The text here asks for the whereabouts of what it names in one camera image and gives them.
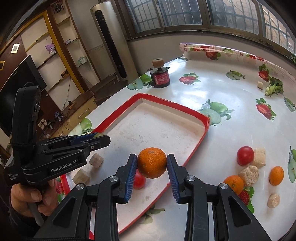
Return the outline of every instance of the red cherry tomato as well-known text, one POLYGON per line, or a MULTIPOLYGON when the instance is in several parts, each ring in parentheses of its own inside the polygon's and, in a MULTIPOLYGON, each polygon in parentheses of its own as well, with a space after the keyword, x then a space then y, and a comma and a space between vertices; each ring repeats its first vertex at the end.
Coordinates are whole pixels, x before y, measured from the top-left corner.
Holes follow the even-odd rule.
POLYGON ((146 178, 138 171, 136 171, 135 180, 133 182, 134 189, 141 189, 146 183, 146 178))
POLYGON ((249 146, 243 146, 237 151, 237 163, 245 166, 254 159, 254 151, 249 146))

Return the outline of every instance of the white chunk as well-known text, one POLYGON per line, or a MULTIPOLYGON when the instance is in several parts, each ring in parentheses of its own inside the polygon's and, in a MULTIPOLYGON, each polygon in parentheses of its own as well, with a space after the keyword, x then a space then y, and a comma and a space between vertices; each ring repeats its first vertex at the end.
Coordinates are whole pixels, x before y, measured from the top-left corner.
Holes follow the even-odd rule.
POLYGON ((281 197, 279 194, 271 194, 267 201, 267 206, 270 208, 277 207, 279 205, 279 202, 281 200, 281 197))
POLYGON ((256 166, 250 165, 241 170, 238 175, 243 181, 246 187, 251 187, 259 178, 259 171, 256 166))
POLYGON ((261 168, 266 165, 266 151, 264 148, 254 149, 254 160, 251 162, 251 165, 254 165, 257 168, 261 168))
POLYGON ((75 184, 86 183, 89 180, 89 176, 87 175, 85 170, 79 169, 72 180, 75 184))
POLYGON ((98 153, 95 153, 89 160, 89 164, 91 164, 95 168, 99 168, 103 161, 104 158, 102 158, 98 153))
POLYGON ((263 83, 261 81, 258 81, 257 87, 261 90, 263 90, 263 83))

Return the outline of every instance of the silver bolt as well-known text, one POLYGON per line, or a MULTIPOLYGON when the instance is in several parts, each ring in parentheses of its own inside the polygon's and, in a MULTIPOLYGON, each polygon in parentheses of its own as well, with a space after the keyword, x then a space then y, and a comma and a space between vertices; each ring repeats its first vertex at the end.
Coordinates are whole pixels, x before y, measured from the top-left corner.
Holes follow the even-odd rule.
POLYGON ((195 180, 195 176, 192 176, 192 175, 189 175, 186 177, 186 179, 190 182, 194 181, 195 180))
POLYGON ((228 185, 227 185, 226 183, 221 183, 221 184, 220 184, 220 187, 221 187, 222 189, 227 189, 227 188, 228 188, 228 185))
POLYGON ((82 190, 84 188, 84 184, 80 183, 76 185, 77 190, 82 190))
POLYGON ((111 177, 109 178, 109 180, 110 180, 111 182, 116 182, 116 181, 118 180, 118 177, 116 177, 116 176, 111 176, 111 177))

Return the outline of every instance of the fruit-patterned tablecloth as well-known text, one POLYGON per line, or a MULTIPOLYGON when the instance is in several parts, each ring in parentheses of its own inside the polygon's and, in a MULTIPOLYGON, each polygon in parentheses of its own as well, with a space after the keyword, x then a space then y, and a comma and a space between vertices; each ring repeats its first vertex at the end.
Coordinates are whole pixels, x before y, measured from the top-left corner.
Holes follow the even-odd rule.
MULTIPOLYGON (((91 132, 139 92, 200 111, 210 117, 211 126, 186 166, 189 174, 218 185, 243 169, 236 161, 241 146, 265 148, 266 166, 259 169, 258 181, 245 191, 250 211, 271 239, 278 240, 296 219, 296 78, 259 56, 234 49, 201 44, 180 44, 180 49, 183 56, 165 64, 170 67, 168 87, 151 87, 150 75, 146 73, 96 108, 70 134, 91 132), (257 87, 258 81, 263 82, 263 90, 257 87), (276 86, 282 83, 284 91, 274 93, 274 83, 276 86), (268 181, 274 166, 284 169, 284 179, 278 186, 268 181), (273 209, 267 207, 272 193, 281 197, 279 206, 273 209)), ((59 180, 57 184, 62 198, 59 180)), ((187 205, 178 205, 169 188, 142 218, 121 234, 120 240, 183 240, 186 217, 187 205)))

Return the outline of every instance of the television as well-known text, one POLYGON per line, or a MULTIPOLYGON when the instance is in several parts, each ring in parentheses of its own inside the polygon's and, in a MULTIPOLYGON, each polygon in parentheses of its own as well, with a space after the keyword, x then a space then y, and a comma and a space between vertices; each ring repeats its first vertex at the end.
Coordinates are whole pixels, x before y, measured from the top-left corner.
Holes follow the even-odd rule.
POLYGON ((14 70, 0 90, 0 128, 7 136, 10 136, 12 131, 12 115, 18 89, 33 85, 38 85, 41 91, 46 88, 46 83, 29 55, 14 70))

